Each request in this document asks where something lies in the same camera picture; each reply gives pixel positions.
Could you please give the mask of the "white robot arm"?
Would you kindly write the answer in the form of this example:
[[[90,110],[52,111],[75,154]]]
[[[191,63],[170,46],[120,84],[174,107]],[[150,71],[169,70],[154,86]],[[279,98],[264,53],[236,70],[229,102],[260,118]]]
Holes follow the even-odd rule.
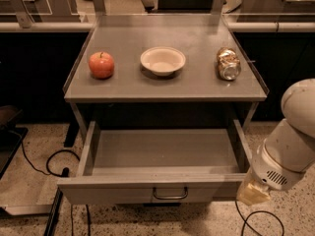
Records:
[[[315,79],[290,86],[283,94],[284,118],[252,153],[236,198],[252,206],[271,191],[291,189],[315,162]]]

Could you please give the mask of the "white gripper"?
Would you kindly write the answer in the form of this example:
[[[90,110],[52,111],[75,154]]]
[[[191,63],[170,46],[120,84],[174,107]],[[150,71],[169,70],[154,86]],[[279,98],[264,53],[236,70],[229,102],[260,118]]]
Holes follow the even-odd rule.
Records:
[[[251,174],[256,181],[244,180],[236,196],[247,206],[269,201],[271,199],[269,189],[289,190],[304,176],[303,172],[285,169],[275,162],[265,149],[265,145],[260,145],[252,155]]]

